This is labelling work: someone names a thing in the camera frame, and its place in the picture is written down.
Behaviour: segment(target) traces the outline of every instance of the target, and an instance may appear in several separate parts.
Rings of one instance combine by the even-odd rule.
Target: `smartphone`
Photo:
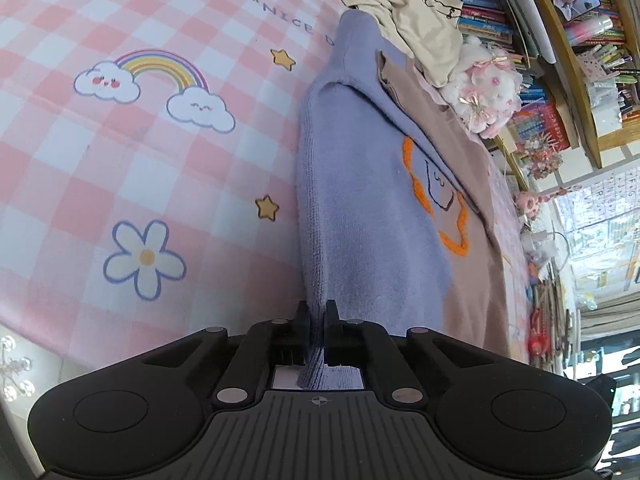
[[[582,16],[585,12],[597,9],[600,0],[551,0],[563,23],[570,22]]]

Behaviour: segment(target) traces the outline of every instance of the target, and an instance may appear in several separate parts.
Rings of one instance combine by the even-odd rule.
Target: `cloud print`
[[[111,61],[103,61],[78,74],[74,81],[76,92],[84,96],[95,95],[105,101],[132,103],[140,97],[140,87],[133,76]]]
[[[181,94],[172,96],[166,103],[166,109],[177,121],[213,128],[221,134],[228,134],[236,127],[236,120],[226,109],[222,97],[197,86],[190,86]]]

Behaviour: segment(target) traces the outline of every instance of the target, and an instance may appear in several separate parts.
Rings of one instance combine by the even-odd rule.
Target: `circular pad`
[[[560,400],[536,390],[513,390],[501,394],[495,397],[491,409],[501,423],[519,431],[552,430],[562,423],[566,415]]]
[[[593,467],[611,434],[609,407],[594,390],[516,363],[460,370],[435,421],[458,454],[508,476]]]
[[[74,410],[76,422],[97,433],[128,430],[146,416],[148,403],[131,392],[99,392],[81,400]]]

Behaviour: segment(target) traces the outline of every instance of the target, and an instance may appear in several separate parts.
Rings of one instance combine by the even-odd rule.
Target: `flower print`
[[[146,301],[160,297],[162,278],[178,281],[185,277],[187,267],[178,254],[168,251],[169,228],[153,220],[140,234],[127,221],[113,227],[113,240],[121,249],[104,262],[104,277],[110,283],[124,283],[133,278],[137,295]]]

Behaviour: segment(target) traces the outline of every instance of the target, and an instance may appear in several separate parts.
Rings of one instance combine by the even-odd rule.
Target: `star print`
[[[256,198],[255,205],[258,206],[258,218],[260,220],[268,218],[272,222],[276,221],[276,213],[280,206],[271,200],[269,195],[265,195],[264,198]]]
[[[287,70],[289,70],[289,72],[291,72],[291,67],[296,64],[296,62],[289,57],[289,54],[287,54],[286,50],[271,49],[271,55],[273,56],[274,64],[286,68]]]

